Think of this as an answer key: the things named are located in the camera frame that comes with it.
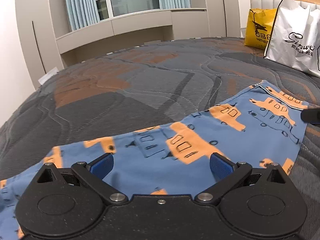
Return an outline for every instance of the orange truck print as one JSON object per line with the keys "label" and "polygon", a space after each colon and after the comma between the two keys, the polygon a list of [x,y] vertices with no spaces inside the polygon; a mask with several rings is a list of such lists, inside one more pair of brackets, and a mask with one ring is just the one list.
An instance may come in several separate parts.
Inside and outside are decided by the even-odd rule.
{"label": "orange truck print", "polygon": [[275,116],[270,110],[266,110],[265,108],[260,108],[256,113],[254,111],[249,111],[248,113],[261,122],[260,126],[279,131],[294,144],[299,143],[299,138],[293,134],[293,126],[283,115]]}
{"label": "orange truck print", "polygon": [[116,146],[112,137],[102,137],[95,140],[84,141],[83,145],[84,147],[89,148],[92,145],[95,145],[96,143],[101,144],[101,147],[105,153],[116,153]]}
{"label": "orange truck print", "polygon": [[286,106],[281,105],[280,103],[275,101],[273,98],[267,98],[264,101],[249,99],[249,101],[261,108],[271,111],[275,115],[284,116],[286,119],[288,119],[291,125],[295,125],[295,121],[292,120],[289,116],[288,108]]}
{"label": "orange truck print", "polygon": [[[268,158],[265,158],[262,161],[260,161],[260,167],[266,168],[267,164],[269,164],[269,163],[273,163],[273,161],[268,159]],[[285,173],[287,175],[290,174],[290,171],[291,171],[291,169],[293,167],[293,164],[294,164],[294,162],[291,159],[287,158],[285,160],[284,164],[282,165],[282,169],[285,171]]]}
{"label": "orange truck print", "polygon": [[167,195],[167,194],[168,194],[167,191],[164,188],[161,188],[152,192],[150,195]]}
{"label": "orange truck print", "polygon": [[149,128],[144,128],[144,129],[141,129],[141,130],[136,130],[135,132],[143,133],[143,132],[147,132],[147,131],[151,131],[151,130],[156,130],[156,129],[159,129],[159,128],[160,128],[160,125],[157,125],[157,126],[153,126],[153,127],[149,127]]}
{"label": "orange truck print", "polygon": [[52,148],[52,155],[49,157],[43,158],[43,163],[54,163],[56,167],[62,168],[62,156],[61,156],[61,150],[59,146],[55,146]]}
{"label": "orange truck print", "polygon": [[266,87],[268,92],[275,96],[278,97],[279,99],[281,99],[282,101],[284,101],[288,106],[292,106],[292,107],[296,107],[296,108],[300,108],[300,109],[307,109],[308,106],[304,106],[302,104],[302,101],[295,99],[292,96],[287,95],[286,93],[280,91],[279,93],[277,91],[275,91],[273,88],[271,87]]}
{"label": "orange truck print", "polygon": [[24,233],[21,230],[21,227],[19,226],[18,231],[17,231],[18,239],[21,239],[24,237]]}
{"label": "orange truck print", "polygon": [[184,164],[190,164],[202,156],[210,158],[215,152],[225,156],[183,123],[175,122],[170,125],[170,128],[176,132],[176,135],[167,139],[166,144],[172,155]]}
{"label": "orange truck print", "polygon": [[0,181],[0,189],[4,188],[6,184],[7,184],[7,180],[6,179],[1,180]]}
{"label": "orange truck print", "polygon": [[229,104],[217,105],[209,108],[209,112],[223,124],[227,124],[238,131],[245,129],[245,125],[236,120],[241,115],[241,112],[235,106]]}

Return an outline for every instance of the mattress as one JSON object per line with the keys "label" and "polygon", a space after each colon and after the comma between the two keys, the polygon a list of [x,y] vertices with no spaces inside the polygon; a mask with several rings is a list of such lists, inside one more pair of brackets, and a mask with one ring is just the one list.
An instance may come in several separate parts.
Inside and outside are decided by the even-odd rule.
{"label": "mattress", "polygon": [[[0,128],[0,180],[38,163],[54,146],[177,122],[261,80],[320,106],[320,78],[266,60],[240,38],[168,41],[73,65]],[[320,238],[319,137],[320,128],[308,124],[289,175],[308,206],[306,239]]]}

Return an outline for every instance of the metal screw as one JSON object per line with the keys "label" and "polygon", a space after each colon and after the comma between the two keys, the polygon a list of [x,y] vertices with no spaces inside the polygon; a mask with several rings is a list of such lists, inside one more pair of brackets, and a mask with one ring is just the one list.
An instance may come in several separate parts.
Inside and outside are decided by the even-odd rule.
{"label": "metal screw", "polygon": [[201,201],[210,201],[213,199],[213,196],[210,193],[200,193],[198,199]]}
{"label": "metal screw", "polygon": [[160,204],[160,205],[165,204],[165,200],[164,199],[159,199],[158,200],[158,204]]}
{"label": "metal screw", "polygon": [[110,195],[110,199],[115,202],[123,201],[125,200],[125,195],[122,193],[113,193]]}

